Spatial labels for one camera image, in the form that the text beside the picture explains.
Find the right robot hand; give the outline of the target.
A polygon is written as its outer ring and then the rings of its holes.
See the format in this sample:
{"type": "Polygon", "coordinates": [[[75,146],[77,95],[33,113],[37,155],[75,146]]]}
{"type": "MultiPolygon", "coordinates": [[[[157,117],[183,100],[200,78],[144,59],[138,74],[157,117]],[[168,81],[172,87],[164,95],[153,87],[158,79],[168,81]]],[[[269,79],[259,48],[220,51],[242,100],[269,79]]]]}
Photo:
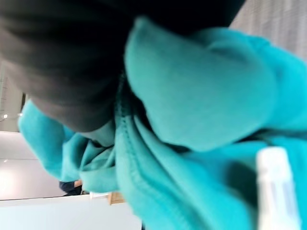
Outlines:
{"type": "Polygon", "coordinates": [[[188,35],[231,24],[242,0],[3,0],[0,55],[46,116],[91,132],[113,116],[125,44],[145,16],[188,35]]]}

